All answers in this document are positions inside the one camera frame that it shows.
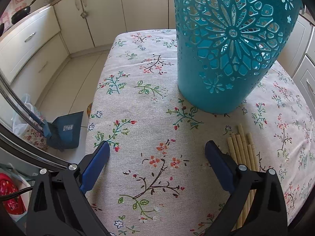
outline tile floor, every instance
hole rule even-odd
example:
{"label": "tile floor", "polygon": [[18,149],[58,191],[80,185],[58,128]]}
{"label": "tile floor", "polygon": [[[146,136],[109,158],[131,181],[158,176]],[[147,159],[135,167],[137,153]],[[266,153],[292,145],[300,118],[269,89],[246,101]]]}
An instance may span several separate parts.
{"label": "tile floor", "polygon": [[100,51],[72,58],[45,96],[39,111],[47,121],[52,122],[58,116],[84,111],[78,148],[61,152],[49,147],[50,154],[74,163],[79,163],[85,155],[85,139],[89,123],[86,109],[93,102],[108,53],[109,51]]}

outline black cable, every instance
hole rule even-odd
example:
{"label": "black cable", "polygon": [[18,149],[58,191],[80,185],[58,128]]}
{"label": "black cable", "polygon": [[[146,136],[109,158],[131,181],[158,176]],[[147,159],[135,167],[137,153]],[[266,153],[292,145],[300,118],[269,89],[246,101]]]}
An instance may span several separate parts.
{"label": "black cable", "polygon": [[0,196],[0,202],[15,198],[21,194],[24,194],[26,192],[31,191],[32,189],[33,189],[33,186],[30,186],[30,187],[23,188],[17,192],[12,193],[12,194]]}

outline tablecloth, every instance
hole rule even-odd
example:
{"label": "tablecloth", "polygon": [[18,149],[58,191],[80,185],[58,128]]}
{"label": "tablecloth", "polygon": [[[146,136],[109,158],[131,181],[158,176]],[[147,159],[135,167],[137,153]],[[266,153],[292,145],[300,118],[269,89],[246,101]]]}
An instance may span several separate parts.
{"label": "tablecloth", "polygon": [[87,193],[111,235],[202,235],[229,197],[204,146],[214,140],[228,153],[226,138],[239,123],[253,135],[260,171],[276,170],[289,223],[314,185],[315,137],[310,110],[281,65],[276,62],[235,111],[210,114],[178,90],[175,30],[119,35],[100,77],[86,139],[87,154],[102,140],[111,145]]}

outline dustpan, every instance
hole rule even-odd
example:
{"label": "dustpan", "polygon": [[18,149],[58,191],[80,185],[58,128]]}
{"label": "dustpan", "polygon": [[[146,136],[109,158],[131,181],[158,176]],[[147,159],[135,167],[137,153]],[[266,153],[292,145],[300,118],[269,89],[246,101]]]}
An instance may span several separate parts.
{"label": "dustpan", "polygon": [[41,121],[28,107],[18,98],[18,96],[13,92],[13,90],[8,85],[7,81],[4,79],[0,72],[0,81],[18,103],[19,106],[42,128],[40,129],[35,123],[33,123],[21,110],[14,104],[14,102],[9,98],[7,93],[4,91],[0,85],[0,93],[7,101],[7,103],[13,108],[17,114],[23,118],[31,127],[33,127],[40,134],[44,135],[47,139],[47,145],[52,148],[63,151],[64,149],[73,149],[79,146],[81,123],[83,117],[82,112],[76,112],[72,114],[67,114],[56,118],[52,123],[46,120]]}

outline red bag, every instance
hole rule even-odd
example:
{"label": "red bag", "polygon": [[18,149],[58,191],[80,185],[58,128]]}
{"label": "red bag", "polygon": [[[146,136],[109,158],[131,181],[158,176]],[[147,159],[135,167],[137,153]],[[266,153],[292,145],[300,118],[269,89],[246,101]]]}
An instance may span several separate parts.
{"label": "red bag", "polygon": [[[11,178],[6,174],[0,173],[0,196],[12,194],[17,191],[18,189]],[[21,215],[26,211],[20,195],[13,199],[3,201],[3,205],[7,212],[12,215]]]}

